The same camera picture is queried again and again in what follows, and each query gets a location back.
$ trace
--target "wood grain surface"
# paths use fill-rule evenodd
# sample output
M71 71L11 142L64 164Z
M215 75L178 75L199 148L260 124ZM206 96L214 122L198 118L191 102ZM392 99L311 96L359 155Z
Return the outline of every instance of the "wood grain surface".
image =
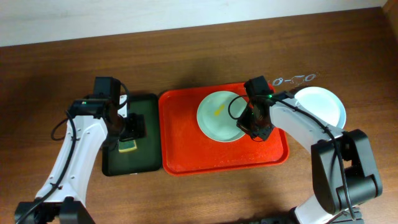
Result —
M381 8L3 47L0 74L0 223L34 199L62 145L51 129L104 75L160 94L315 74L300 85L334 92L346 107L345 129L370 138L384 191L361 206L364 218L398 220L398 47ZM288 142L282 165L186 177L106 177L99 153L87 209L97 223L222 223L288 211L313 194L310 155Z
M388 0L383 6L383 11L386 13L398 41L398 0Z

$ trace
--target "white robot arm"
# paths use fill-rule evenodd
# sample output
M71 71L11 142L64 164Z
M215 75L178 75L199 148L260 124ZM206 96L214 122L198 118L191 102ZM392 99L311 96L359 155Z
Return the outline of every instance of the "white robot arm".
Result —
M121 86L124 96L120 96ZM55 216L61 223L94 223L85 200L100 147L145 135L143 122L127 113L128 100L128 90L119 80L97 77L94 93L73 102L64 120L68 121L67 131L55 165L35 200L18 205L16 223L47 223Z
M274 94L264 77L249 80L244 87L252 107L248 104L236 118L237 127L250 137L263 140L273 128L283 129L311 154L315 195L296 207L291 219L278 223L325 224L345 210L349 210L352 220L336 222L354 223L353 205L382 194L368 137L358 129L346 132L326 123L290 93ZM351 161L352 166L344 169L343 160Z

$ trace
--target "white bowl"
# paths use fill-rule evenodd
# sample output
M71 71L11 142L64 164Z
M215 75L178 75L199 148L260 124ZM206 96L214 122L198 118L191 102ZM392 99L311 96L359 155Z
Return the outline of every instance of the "white bowl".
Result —
M236 126L236 120L228 114L229 103L238 95L230 91L217 91L205 97L198 107L197 121L201 131L209 138L219 142L232 142L244 136ZM239 117L247 103L238 98L231 105L231 114Z
M331 91L320 87L307 87L298 91L294 98L309 112L337 127L346 124L346 110L340 99Z

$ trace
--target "green tray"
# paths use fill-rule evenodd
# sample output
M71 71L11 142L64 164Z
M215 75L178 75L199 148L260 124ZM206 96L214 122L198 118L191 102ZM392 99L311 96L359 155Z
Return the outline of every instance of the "green tray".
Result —
M136 139L137 149L131 152L105 147L102 173L106 176L155 171L162 167L157 96L148 94L132 97L129 113L144 115L146 136Z

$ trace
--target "black cable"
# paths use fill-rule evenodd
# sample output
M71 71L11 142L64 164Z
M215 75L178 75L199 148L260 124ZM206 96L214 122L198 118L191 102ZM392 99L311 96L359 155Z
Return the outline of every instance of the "black cable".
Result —
M120 143L120 141L118 140L118 143L116 143L115 146L111 150L109 150L109 148L108 148L108 152L114 151L119 146L119 143Z
M237 97L235 97L230 103L229 103L229 105L228 105L228 113L229 113L229 116L232 118L232 119L239 119L239 118L235 118L234 116L232 116L232 114L231 114L231 105L232 105L232 103L235 101L235 100L237 100L237 99L239 99L240 97L245 97L245 96L247 96L247 95L240 95L240 96L237 96Z
M327 133L327 135L329 135L329 137L331 138L331 141L332 141L332 143L333 143L333 146L334 146L334 148L335 148L336 154L337 154L338 163L339 163L339 165L340 165L341 178L343 179L343 188L344 188L344 193L345 193L345 196L346 196L346 203L347 203L347 205L348 205L349 214L351 215L352 220L355 220L356 217L355 217L355 214L354 214L353 206L352 206L352 204L351 204L351 199L349 198L348 186L347 186L347 178L346 178L346 174L345 174L345 172L344 172L343 156L341 155L340 150L337 148L336 139L335 139L335 137L332 135L332 133L330 132L330 130L329 130L325 125L323 125L319 120L317 120L314 116L312 116L311 114L309 114L309 113L307 113L307 112L301 110L300 108L298 108L298 107L296 107L296 106L292 106L292 105L290 105L290 104L288 104L288 103L286 103L286 102L284 102L284 101L282 101L282 100L280 100L280 99L273 98L273 97L270 96L270 95L269 95L269 96L257 95L257 96L258 96L258 97L268 98L268 99L270 99L270 100L273 100L273 101L282 103L282 104L284 104L285 106L288 106L289 108L292 108L293 110L298 111L298 112L304 114L305 116L308 116L308 117L311 118L314 122L316 122L316 123L324 130L324 132Z
M18 219L18 221L16 221L16 224L22 223L26 219L26 217L29 216L29 214L31 214L41 203L43 203L47 198L49 198L55 192L55 190L58 189L58 187L63 179L63 176L65 176L65 174L68 170L69 163L72 159L72 155L73 155L73 152L75 150L75 145L76 145L76 126L75 126L75 123L73 122L73 118L70 116L69 112L66 111L65 113L67 114L67 117L68 117L67 119L69 120L69 122L71 124L73 136L72 136L72 145L70 147L69 155L68 155L67 161L62 169L60 177L58 178L58 180L56 181L55 184L52 184L51 190L47 194L45 194L40 200L36 201L36 203L34 203L34 205L27 212L25 212L25 214L23 214Z
M126 95L127 95L127 99L122 104L119 105L118 109L121 109L130 100L130 92L127 89L126 85L122 82L120 83L120 85L123 86L124 91L126 92Z
M59 122L59 124L56 125L56 127L53 128L53 130L51 131L51 139L53 139L54 141L61 141L65 139L65 136L63 136L62 138L56 138L54 137L55 131L66 121L68 120L68 118L63 119L61 122Z

